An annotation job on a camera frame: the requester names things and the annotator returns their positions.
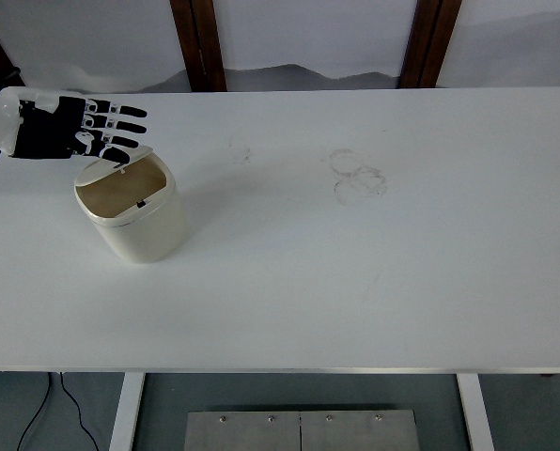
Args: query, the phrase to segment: black cable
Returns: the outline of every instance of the black cable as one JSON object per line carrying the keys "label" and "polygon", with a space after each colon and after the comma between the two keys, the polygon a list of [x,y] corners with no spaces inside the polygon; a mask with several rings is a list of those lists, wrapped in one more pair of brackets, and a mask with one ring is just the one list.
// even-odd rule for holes
{"label": "black cable", "polygon": [[44,395],[44,399],[42,400],[42,403],[39,405],[39,409],[36,412],[36,414],[34,415],[34,418],[32,418],[32,421],[29,422],[29,424],[27,425],[27,427],[23,431],[23,434],[21,435],[21,439],[19,439],[19,443],[17,444],[17,451],[19,451],[19,449],[21,448],[21,443],[23,442],[23,438],[25,437],[25,434],[27,433],[29,428],[32,426],[32,424],[34,423],[36,418],[38,418],[39,413],[42,412],[42,408],[44,407],[44,404],[46,404],[46,399],[48,398],[49,393],[51,393],[51,384],[52,384],[51,373],[46,373],[46,375],[48,376],[48,388],[46,389],[46,395]]}
{"label": "black cable", "polygon": [[63,391],[67,394],[68,397],[71,398],[71,400],[75,404],[75,407],[77,407],[77,414],[80,417],[80,426],[82,427],[84,432],[86,434],[88,434],[88,437],[90,437],[90,439],[92,439],[92,442],[94,443],[94,447],[96,448],[96,451],[100,451],[99,446],[96,444],[96,440],[94,440],[94,437],[92,437],[92,434],[90,433],[90,431],[88,429],[86,429],[84,427],[84,423],[82,423],[82,410],[80,409],[80,405],[77,403],[77,401],[75,400],[73,395],[70,392],[67,391],[67,388],[65,388],[65,383],[63,382],[63,373],[58,373],[58,374],[61,377],[61,387],[63,387]]}

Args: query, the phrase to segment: white trash can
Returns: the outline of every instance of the white trash can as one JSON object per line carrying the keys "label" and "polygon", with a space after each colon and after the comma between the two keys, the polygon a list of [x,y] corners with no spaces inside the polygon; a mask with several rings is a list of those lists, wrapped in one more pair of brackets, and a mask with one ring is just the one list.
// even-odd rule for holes
{"label": "white trash can", "polygon": [[134,263],[155,261],[187,235],[174,176],[152,148],[136,149],[121,169],[99,160],[75,179],[82,210],[109,246]]}

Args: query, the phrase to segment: floor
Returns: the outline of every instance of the floor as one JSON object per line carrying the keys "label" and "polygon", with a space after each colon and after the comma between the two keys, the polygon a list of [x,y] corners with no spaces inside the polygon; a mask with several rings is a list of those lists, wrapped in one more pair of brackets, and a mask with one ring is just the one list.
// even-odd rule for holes
{"label": "floor", "polygon": [[[53,374],[21,449],[95,449]],[[15,449],[46,393],[46,373],[0,373],[0,450]],[[66,373],[85,427],[108,449],[121,373]],[[495,449],[560,451],[560,375],[480,376]],[[188,412],[412,409],[421,450],[468,450],[455,376],[329,374],[147,375],[135,451],[183,449]]]}

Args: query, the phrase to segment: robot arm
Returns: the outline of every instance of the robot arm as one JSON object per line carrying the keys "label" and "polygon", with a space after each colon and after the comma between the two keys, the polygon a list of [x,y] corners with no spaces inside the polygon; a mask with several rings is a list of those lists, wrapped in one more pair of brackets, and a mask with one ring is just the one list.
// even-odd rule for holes
{"label": "robot arm", "polygon": [[145,127],[124,119],[146,116],[144,110],[79,93],[8,87],[0,92],[0,150],[13,158],[86,155],[123,165],[138,142],[116,130],[144,133]]}

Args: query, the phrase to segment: metal floor plate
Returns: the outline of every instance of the metal floor plate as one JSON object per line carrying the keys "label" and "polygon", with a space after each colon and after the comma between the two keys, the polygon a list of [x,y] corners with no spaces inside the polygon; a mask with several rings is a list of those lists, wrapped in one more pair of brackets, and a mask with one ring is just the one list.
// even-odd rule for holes
{"label": "metal floor plate", "polygon": [[413,411],[191,412],[185,451],[419,451]]}

